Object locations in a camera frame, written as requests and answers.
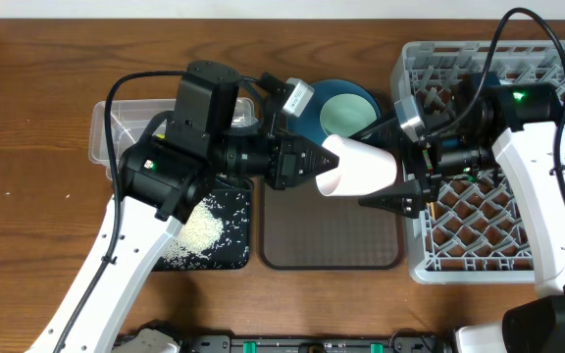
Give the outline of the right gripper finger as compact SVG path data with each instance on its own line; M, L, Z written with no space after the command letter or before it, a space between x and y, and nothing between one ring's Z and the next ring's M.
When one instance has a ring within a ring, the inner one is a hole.
M401 128L395 115L384 115L349 136L360 142L399 142Z
M423 208L423 192L419 181L411 179L362 196L358 204L417 219Z

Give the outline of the pink cup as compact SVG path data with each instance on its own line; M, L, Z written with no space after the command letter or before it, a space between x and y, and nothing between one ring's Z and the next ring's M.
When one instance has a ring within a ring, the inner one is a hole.
M364 196L395 183L398 166L391 153L336 134L322 146L338 157L336 168L316 176L323 196Z

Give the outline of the white rice pile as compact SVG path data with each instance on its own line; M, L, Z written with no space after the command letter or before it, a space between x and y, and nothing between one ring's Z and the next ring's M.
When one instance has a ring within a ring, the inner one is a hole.
M192 211L187 223L181 229L164 253L164 258L177 261L190 255L202 257L221 237L224 222L213 215L212 206L205 198Z

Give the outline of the wooden chopstick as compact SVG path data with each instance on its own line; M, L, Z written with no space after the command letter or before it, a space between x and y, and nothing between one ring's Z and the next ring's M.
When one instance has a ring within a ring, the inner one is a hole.
M433 220L436 219L436 205L435 203L430 203L430 214Z

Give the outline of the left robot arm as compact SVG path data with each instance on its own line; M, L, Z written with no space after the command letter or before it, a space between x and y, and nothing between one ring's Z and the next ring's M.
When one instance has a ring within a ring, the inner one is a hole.
M337 156L279 125L313 88L211 61L178 74L175 106L108 154L113 194L96 240L34 352L108 352L142 285L218 176L284 190L334 169Z

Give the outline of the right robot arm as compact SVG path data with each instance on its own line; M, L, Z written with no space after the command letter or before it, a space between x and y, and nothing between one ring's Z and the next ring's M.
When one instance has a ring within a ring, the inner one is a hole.
M457 329L453 352L565 352L565 104L550 83L461 86L462 121L442 137L400 128L411 179L360 198L416 218L449 177L501 169L530 243L538 298L499 322Z

